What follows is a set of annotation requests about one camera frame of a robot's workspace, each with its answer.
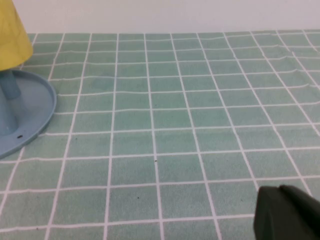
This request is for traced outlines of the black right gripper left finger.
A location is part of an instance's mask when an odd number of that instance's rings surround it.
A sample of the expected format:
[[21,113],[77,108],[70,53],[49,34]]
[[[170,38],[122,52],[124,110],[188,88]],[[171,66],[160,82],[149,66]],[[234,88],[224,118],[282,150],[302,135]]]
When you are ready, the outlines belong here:
[[257,194],[253,230],[257,240],[318,240],[320,217],[301,216],[280,186],[262,186]]

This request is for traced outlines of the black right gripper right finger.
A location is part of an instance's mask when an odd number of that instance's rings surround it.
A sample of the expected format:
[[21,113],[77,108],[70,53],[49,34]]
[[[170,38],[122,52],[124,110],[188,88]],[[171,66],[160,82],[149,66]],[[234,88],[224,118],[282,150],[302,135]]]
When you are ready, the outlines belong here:
[[294,205],[302,217],[320,217],[320,202],[318,200],[293,185],[281,185],[279,189]]

